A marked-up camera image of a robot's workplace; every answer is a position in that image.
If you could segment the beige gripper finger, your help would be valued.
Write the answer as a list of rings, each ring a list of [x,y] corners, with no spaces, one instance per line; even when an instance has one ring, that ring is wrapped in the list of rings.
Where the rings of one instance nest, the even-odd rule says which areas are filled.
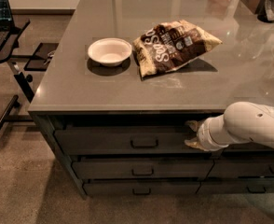
[[[203,123],[202,120],[188,120],[185,124],[193,131],[197,132],[200,125]]]
[[[204,146],[199,142],[197,138],[185,139],[185,144],[189,147],[205,151]]]

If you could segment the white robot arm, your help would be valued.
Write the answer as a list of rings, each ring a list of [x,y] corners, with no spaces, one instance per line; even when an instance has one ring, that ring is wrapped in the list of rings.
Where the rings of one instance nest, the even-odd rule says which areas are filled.
[[[236,102],[224,113],[187,125],[196,136],[185,144],[203,151],[218,151],[229,145],[256,143],[274,149],[274,107]]]

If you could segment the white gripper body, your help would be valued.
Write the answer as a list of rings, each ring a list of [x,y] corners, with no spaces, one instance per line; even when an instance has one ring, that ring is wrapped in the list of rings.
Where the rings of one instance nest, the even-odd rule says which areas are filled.
[[[224,116],[205,119],[197,131],[199,144],[205,151],[217,151],[229,145],[229,134],[224,125]]]

